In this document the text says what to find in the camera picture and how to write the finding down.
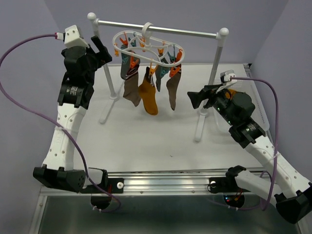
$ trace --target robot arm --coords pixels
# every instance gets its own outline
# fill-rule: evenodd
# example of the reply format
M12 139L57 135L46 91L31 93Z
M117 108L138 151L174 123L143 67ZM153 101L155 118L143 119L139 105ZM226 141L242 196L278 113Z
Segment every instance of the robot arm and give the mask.
M312 210L312 183L303 177L281 155L274 156L274 146L264 130L251 118L255 109L249 95L227 89L235 83L233 71L221 74L220 85L206 85L200 92L188 92L194 108L208 99L204 108L214 107L231 125L232 138L248 153L254 156L261 165L273 173L274 157L277 157L277 168L271 204L290 223L296 223ZM246 171L241 166L230 168L226 177L210 178L214 184L210 192L236 192L238 188L248 190L267 199L271 183Z
M91 38L99 49L95 53L75 25L66 28L63 34L56 33L56 36L67 47L61 53L66 73L58 96L57 122L76 140L94 92L95 71L111 62L112 57L97 36ZM42 167L35 168L33 176L48 188L81 192L90 183L83 170L74 170L74 149L62 128L56 127ZM89 169L89 174L96 184L103 183L102 187L105 187L105 170Z

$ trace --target lavender wall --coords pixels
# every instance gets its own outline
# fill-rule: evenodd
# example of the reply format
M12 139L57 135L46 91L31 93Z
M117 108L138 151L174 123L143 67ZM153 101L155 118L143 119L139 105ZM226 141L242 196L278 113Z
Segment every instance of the lavender wall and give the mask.
M45 0L60 29L79 25L90 37L87 14L101 20L171 27L203 32L230 30L222 62L252 62L282 13L288 0ZM112 38L122 28L100 27L101 38L114 54ZM155 37L174 41L187 54L186 62L213 62L216 41L190 36L154 33ZM115 63L120 59L114 57Z
M1 1L2 55L15 43L58 30L41 0ZM9 55L0 80L17 101L50 117L57 116L57 96L63 76L62 42L53 38L30 42ZM40 184L32 177L49 147L53 126L19 109L0 93L0 233L26 234Z
M304 176L312 180L311 67L312 1L290 0L259 51L252 73L269 81L279 97L279 149ZM274 99L258 85L271 126Z

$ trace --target white rack pole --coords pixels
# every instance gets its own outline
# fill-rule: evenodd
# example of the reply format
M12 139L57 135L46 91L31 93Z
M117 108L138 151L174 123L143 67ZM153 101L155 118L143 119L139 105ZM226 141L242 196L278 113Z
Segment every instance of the white rack pole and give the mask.
M224 42L228 34L229 34L229 30L227 28L221 28L216 38L218 40L218 46L215 52L214 63L211 69L208 85L212 85L215 82L216 71L218 69L218 65L220 62ZM201 109L199 110L199 117L198 117L195 137L194 137L194 141L196 142L200 142L201 140L201 136L202 136L203 128L205 124L205 118L207 117L207 115L208 115L208 110L201 107Z
M144 25L139 25L139 24L118 23L118 22L103 21L103 20L98 20L97 23L98 25L106 25L106 26L121 27L121 28L132 28L132 29L138 29L138 30L142 30L144 26ZM197 32L197 31L189 31L189 30L174 29L174 28L162 28L162 27L155 27L155 26L149 26L148 31L188 35L188 36L202 37L202 38L212 38L212 39L217 38L217 33L204 33L204 32Z
M100 38L100 34L99 34L99 30L98 30L97 16L91 12L88 14L88 19L91 22L94 35L98 36ZM103 69L104 69L104 73L105 73L105 76L107 79L107 83L108 83L108 87L109 87L109 90L111 92L111 95L109 97L110 100L106 103L106 106L105 106L105 108L104 108L104 110L100 116L100 119L99 119L99 122L102 124L104 124L106 122L115 102L119 99L119 93L120 93L121 87L123 85L123 83L120 85L120 88L118 89L118 91L116 93L108 65L107 64L103 65Z

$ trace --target white tabletop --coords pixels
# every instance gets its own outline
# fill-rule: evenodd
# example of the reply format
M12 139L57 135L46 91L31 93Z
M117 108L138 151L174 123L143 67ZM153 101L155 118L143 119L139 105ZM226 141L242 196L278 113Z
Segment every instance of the white tabletop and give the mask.
M229 134L219 132L212 110L206 118L202 141L194 143L198 113L192 108L187 92L200 91L208 83L211 68L211 65L182 66L175 111L169 104L166 88L168 75L164 77L161 91L156 93L157 116L145 112L143 101L134 107L122 97L122 88L120 100L115 103L103 125L98 120L110 92L104 71L99 69L95 93L78 136L78 144L86 156L88 167L109 172L223 169L236 165L261 167ZM238 77L246 77L242 64L219 65L217 77L230 69ZM110 66L110 72L117 89L122 82L120 66ZM144 73L145 66L142 65L139 85ZM74 164L77 169L83 167L77 152Z

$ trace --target clothespin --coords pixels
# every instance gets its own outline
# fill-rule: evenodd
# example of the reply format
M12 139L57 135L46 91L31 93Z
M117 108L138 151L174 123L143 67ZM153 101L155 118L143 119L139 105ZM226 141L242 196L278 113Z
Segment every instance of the clothespin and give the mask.
M122 63L126 64L128 62L128 60L129 60L129 57L125 57L125 58L122 59Z
M155 73L157 67L158 67L158 65L156 65L155 68L152 68L152 63L150 64L150 77Z
M164 77L170 71L169 67L161 67L160 68L160 76Z
M131 42L132 47L136 47L137 46L137 40L134 40Z
M172 56L172 55L169 53L169 51L167 52L167 55L168 55L168 57L169 57L169 59L170 59L170 63L174 63L174 62L176 61L176 57L175 57L175 56Z
M131 45L132 45L133 47L136 47L136 46L137 46L137 39L135 39L133 42L131 42Z
M179 49L179 53L177 54L175 61L176 61L176 62L179 62L180 59L181 59L181 57L182 57L182 50Z
M158 53L160 54L160 55L162 55L163 53L164 53L164 49L162 48L162 49L157 49L158 50Z
M179 66L179 67L172 67L172 68L170 69L170 74L169 74L169 76L170 76L171 78L174 77L180 70L181 70L181 66Z
M115 49L115 56L119 57L119 51L117 49Z
M131 56L130 58L130 68L133 69L139 62L139 59L137 59L136 61L134 61L134 57Z
M140 46L143 48L145 45L143 43L140 42Z
M128 40L127 40L126 32L124 32L124 35L125 35L126 40L123 40L122 38L119 38L119 40L122 42L122 44L128 46Z

